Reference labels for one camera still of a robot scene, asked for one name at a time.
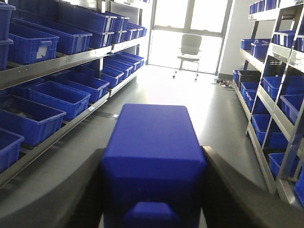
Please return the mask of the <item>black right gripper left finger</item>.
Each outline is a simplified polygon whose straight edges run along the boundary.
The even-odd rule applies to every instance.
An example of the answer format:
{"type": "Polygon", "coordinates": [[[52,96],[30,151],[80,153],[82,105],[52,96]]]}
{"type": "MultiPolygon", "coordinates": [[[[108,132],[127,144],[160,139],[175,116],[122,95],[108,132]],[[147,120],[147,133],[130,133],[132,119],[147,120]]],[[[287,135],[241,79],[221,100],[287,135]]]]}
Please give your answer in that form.
{"type": "Polygon", "coordinates": [[[103,149],[43,155],[0,190],[2,228],[96,228],[103,149]]]}

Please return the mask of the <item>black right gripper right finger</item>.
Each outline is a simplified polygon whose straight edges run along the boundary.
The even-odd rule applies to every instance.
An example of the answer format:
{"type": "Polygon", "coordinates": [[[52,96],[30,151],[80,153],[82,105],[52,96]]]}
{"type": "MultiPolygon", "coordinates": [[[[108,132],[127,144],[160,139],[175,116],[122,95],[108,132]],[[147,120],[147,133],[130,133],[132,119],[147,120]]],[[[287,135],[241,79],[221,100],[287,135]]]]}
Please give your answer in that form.
{"type": "Polygon", "coordinates": [[[304,211],[258,187],[210,146],[202,210],[208,228],[302,228],[304,211]]]}

